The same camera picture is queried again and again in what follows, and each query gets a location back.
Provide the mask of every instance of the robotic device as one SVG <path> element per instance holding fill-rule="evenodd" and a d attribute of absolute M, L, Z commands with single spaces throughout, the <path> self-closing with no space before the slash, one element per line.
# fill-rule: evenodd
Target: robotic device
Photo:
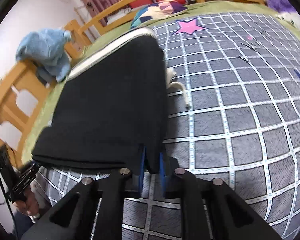
<path fill-rule="evenodd" d="M 22 191 L 35 178 L 40 165 L 31 162 L 16 175 L 3 152 L 0 152 L 0 169 L 8 182 L 9 198 L 22 200 Z M 140 197 L 144 153 L 138 163 L 112 170 L 104 179 L 83 178 L 23 235 L 22 240 L 90 239 L 101 198 L 93 239 L 122 239 L 123 201 L 125 197 Z M 221 179 L 198 179 L 164 153 L 160 154 L 160 178 L 165 198 L 181 198 L 183 240 L 281 239 Z"/>

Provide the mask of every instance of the black garment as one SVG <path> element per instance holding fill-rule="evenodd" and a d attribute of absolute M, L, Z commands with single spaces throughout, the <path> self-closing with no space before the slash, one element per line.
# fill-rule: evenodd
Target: black garment
<path fill-rule="evenodd" d="M 77 168 L 122 167 L 144 145 L 148 168 L 158 172 L 167 118 L 163 52 L 155 38 L 141 36 L 66 83 L 33 159 Z"/>

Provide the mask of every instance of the purple fluffy fabric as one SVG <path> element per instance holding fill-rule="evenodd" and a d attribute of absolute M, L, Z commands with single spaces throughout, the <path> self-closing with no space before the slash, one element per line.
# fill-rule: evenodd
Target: purple fluffy fabric
<path fill-rule="evenodd" d="M 276 10 L 279 13 L 282 12 L 295 12 L 296 9 L 289 3 L 288 0 L 268 0 L 268 7 Z"/>

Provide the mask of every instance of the light blue cloth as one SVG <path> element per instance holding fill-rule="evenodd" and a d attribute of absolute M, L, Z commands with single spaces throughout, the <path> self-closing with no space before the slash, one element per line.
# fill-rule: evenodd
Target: light blue cloth
<path fill-rule="evenodd" d="M 61 82 L 70 71 L 70 61 L 64 50 L 68 41 L 71 41 L 70 31 L 42 29 L 30 32 L 19 44 L 16 61 L 34 59 Z"/>

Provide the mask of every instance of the silver bolt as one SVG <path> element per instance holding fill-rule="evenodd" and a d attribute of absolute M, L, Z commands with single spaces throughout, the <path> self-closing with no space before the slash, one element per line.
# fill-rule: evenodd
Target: silver bolt
<path fill-rule="evenodd" d="M 92 182 L 92 179 L 90 177 L 85 177 L 81 180 L 82 184 L 88 185 Z"/>
<path fill-rule="evenodd" d="M 216 186 L 220 186 L 220 185 L 222 185 L 223 180 L 220 179 L 220 178 L 214 178 L 214 179 L 212 180 L 212 183 L 213 183 L 214 185 L 216 185 Z"/>
<path fill-rule="evenodd" d="M 127 175 L 129 174 L 130 170 L 128 168 L 121 168 L 119 170 L 119 173 L 122 174 L 122 175 Z"/>
<path fill-rule="evenodd" d="M 186 173 L 186 170 L 183 169 L 183 168 L 176 168 L 176 169 L 174 170 L 174 172 L 175 172 L 176 174 L 178 174 L 178 175 L 182 175 L 182 174 L 185 174 L 185 173 Z"/>

